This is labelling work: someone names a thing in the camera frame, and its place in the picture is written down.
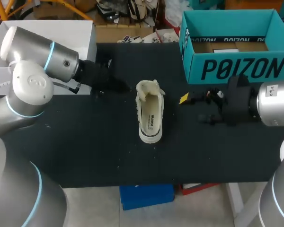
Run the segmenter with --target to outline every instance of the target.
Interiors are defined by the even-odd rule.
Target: shoe
[[[136,21],[143,21],[147,14],[144,0],[127,0],[131,18]]]
[[[145,143],[156,143],[162,137],[163,95],[156,80],[142,80],[137,84],[139,136]]]

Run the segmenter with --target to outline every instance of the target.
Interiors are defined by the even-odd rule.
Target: black table
[[[197,122],[214,105],[179,106],[189,86],[178,44],[99,44],[97,60],[113,58],[127,94],[54,96],[36,125],[4,136],[8,152],[34,162],[62,187],[150,183],[267,181],[279,165],[284,127],[237,127]],[[156,79],[166,92],[163,137],[145,144],[138,134],[135,85]]]

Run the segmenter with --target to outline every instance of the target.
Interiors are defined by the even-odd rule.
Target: white box
[[[24,20],[3,21],[0,25],[0,49],[2,40],[11,26],[18,26],[34,32],[45,38],[51,39],[79,53],[81,60],[96,60],[96,32],[92,21],[88,20]],[[8,64],[0,58],[0,83],[11,80]],[[75,80],[64,83],[60,80],[53,81],[65,84],[72,88],[77,86]],[[8,89],[0,89],[0,95],[7,95]],[[54,86],[55,95],[73,94],[62,87]],[[82,85],[78,94],[90,94],[90,87]]]

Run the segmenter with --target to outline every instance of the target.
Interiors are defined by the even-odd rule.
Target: shoe lining
[[[159,98],[148,94],[146,102],[141,102],[142,127],[147,136],[153,136],[160,129]]]

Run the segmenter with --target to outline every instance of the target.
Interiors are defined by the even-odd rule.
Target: white sneaker
[[[162,137],[163,95],[156,80],[142,80],[137,84],[139,136],[145,143],[156,143]]]

